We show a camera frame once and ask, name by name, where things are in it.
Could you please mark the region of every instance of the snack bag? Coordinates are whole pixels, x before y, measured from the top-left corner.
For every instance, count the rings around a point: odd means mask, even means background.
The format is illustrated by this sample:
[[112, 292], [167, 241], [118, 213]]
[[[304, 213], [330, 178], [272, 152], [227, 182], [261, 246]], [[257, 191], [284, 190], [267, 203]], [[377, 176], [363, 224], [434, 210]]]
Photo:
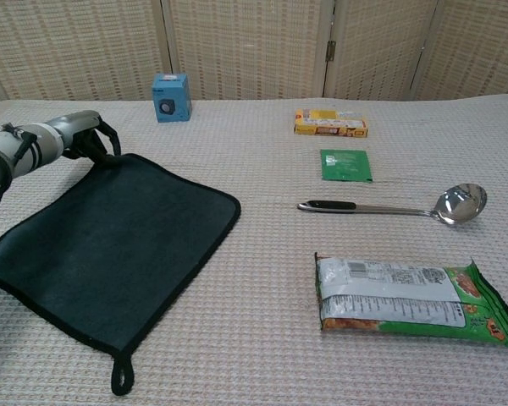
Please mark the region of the snack bag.
[[508, 347], [508, 306], [474, 262], [403, 266], [315, 254], [322, 329], [465, 338]]

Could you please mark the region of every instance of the blue box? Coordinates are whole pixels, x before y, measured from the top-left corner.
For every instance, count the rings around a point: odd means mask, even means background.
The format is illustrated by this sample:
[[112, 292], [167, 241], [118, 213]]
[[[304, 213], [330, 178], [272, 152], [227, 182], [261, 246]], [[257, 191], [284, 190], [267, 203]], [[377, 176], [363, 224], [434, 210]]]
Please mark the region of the blue box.
[[159, 123], [188, 121], [192, 101], [186, 74], [156, 74], [152, 82], [152, 100]]

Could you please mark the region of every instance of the woven wicker panel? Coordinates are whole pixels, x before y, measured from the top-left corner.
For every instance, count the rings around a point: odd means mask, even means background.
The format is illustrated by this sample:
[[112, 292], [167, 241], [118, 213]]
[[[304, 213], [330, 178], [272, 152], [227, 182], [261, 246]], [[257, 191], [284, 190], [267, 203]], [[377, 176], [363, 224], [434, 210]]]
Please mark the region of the woven wicker panel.
[[171, 0], [179, 68], [196, 99], [312, 94], [323, 0]]
[[508, 93], [508, 0], [445, 0], [417, 99]]
[[0, 1], [0, 81], [13, 99], [150, 99], [163, 70], [150, 2]]
[[330, 62], [325, 96], [361, 100], [402, 100], [408, 92], [422, 38], [433, 15], [428, 0], [350, 0], [344, 29], [337, 33], [339, 61]]

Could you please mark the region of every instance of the snack box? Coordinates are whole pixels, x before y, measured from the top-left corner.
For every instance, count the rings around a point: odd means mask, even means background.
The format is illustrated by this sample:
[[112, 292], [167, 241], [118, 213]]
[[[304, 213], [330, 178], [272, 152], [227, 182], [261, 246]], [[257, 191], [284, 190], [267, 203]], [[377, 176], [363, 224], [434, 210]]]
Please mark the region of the snack box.
[[297, 134], [364, 138], [368, 128], [365, 118], [356, 112], [300, 108], [295, 111], [294, 131]]

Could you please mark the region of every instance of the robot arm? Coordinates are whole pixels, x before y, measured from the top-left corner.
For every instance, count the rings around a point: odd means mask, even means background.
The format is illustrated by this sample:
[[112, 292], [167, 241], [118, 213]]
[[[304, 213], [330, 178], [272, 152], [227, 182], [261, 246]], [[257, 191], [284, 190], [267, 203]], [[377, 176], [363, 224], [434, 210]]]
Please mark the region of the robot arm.
[[87, 156], [96, 163], [105, 162], [107, 151], [97, 131], [110, 139], [114, 155], [120, 155], [117, 132], [92, 110], [53, 118], [45, 123], [19, 127], [4, 125], [0, 131], [0, 189], [6, 189], [14, 178], [62, 155], [71, 159]]

